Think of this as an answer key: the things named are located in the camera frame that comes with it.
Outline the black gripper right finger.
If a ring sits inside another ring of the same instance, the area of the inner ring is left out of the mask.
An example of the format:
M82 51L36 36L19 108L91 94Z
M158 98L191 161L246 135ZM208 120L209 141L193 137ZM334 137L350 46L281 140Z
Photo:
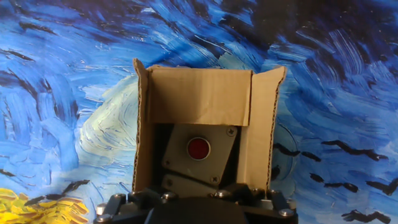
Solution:
M248 223L298 224L294 203L277 190L234 183L212 193L211 198L235 205Z

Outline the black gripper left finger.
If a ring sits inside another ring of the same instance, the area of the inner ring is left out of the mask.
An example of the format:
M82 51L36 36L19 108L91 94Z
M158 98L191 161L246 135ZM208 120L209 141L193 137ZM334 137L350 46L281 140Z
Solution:
M167 189L144 189L128 194L114 194L107 203L97 206L95 224L145 223L156 206L176 199L178 195Z

